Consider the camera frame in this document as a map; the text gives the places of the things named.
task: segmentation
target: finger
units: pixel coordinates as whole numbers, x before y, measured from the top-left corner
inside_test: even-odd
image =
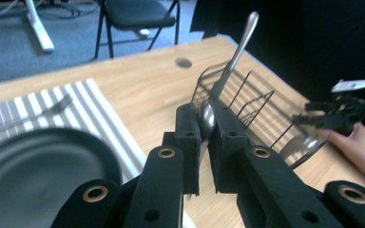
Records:
[[[358,138],[362,136],[365,136],[365,125],[363,125],[363,123],[355,123],[351,137]]]
[[[348,138],[333,131],[333,130],[322,130],[322,135],[325,136],[327,141],[333,143],[334,145],[341,147],[347,143]]]

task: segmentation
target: metal handle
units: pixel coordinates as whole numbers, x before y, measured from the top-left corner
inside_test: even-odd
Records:
[[[36,115],[36,116],[31,116],[31,117],[26,117],[26,118],[18,118],[18,119],[15,119],[13,121],[10,121],[10,122],[4,122],[4,123],[1,123],[0,124],[0,132],[3,131],[3,130],[6,130],[6,129],[10,129],[18,124],[21,124],[21,123],[24,123],[26,121],[34,121],[36,119],[38,119],[39,117],[43,116],[41,113],[39,115]]]
[[[214,101],[218,100],[219,96],[221,95],[221,91],[224,88],[224,85],[226,84],[228,78],[230,77],[230,74],[233,72],[233,69],[236,66],[237,62],[239,61],[239,58],[242,55],[242,52],[244,51],[245,46],[247,46],[247,43],[250,40],[254,29],[256,28],[258,20],[259,20],[259,14],[255,11],[253,11],[248,16],[247,24],[245,26],[245,31],[242,35],[239,46],[237,47],[237,50],[234,53],[232,60],[224,68],[224,71],[221,74],[221,78],[212,87],[212,89],[210,91],[210,99],[212,99]]]

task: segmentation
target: chair leg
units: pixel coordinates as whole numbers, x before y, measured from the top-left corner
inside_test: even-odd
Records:
[[[174,45],[177,45],[179,43],[179,35],[180,35],[180,14],[181,14],[180,0],[177,0],[176,34],[174,36]]]
[[[103,27],[104,18],[105,18],[105,8],[100,7],[99,27],[97,28],[96,49],[94,51],[95,59],[97,59],[99,57],[100,39],[102,37],[102,27]]]
[[[149,47],[147,48],[147,50],[151,50],[151,49],[152,49],[152,47],[153,47],[153,45],[155,44],[155,42],[156,42],[157,38],[159,37],[160,32],[162,31],[162,29],[163,29],[163,28],[159,28],[159,29],[157,30],[157,32],[156,32],[156,34],[155,34],[155,36],[154,36],[154,37],[153,37],[153,39],[152,39],[152,42],[150,43]]]
[[[179,34],[180,34],[180,14],[181,14],[181,4],[180,0],[174,0],[173,3],[170,6],[170,9],[168,9],[167,15],[170,14],[173,9],[177,6],[177,12],[176,12],[176,33],[174,35],[174,45],[177,45],[179,43]],[[150,43],[150,46],[147,50],[151,50],[153,45],[155,44],[157,38],[159,37],[160,32],[163,28],[159,28],[156,32],[155,36],[153,37],[152,42]]]
[[[106,30],[107,30],[109,57],[112,59],[114,58],[114,50],[112,48],[111,24],[108,22],[107,18],[106,18]]]

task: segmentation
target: human hand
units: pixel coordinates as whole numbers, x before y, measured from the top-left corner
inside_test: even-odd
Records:
[[[321,134],[365,175],[365,126],[362,123],[356,123],[348,137],[329,129],[322,130]]]

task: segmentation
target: striped placemat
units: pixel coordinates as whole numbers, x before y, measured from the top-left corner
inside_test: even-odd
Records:
[[[123,171],[123,182],[140,175],[146,156],[93,79],[57,86],[1,102],[0,124],[38,114],[57,103],[67,93],[73,101],[63,112],[53,117],[25,121],[0,131],[0,142],[42,128],[79,129],[100,138],[114,151]],[[195,227],[185,212],[183,227]]]

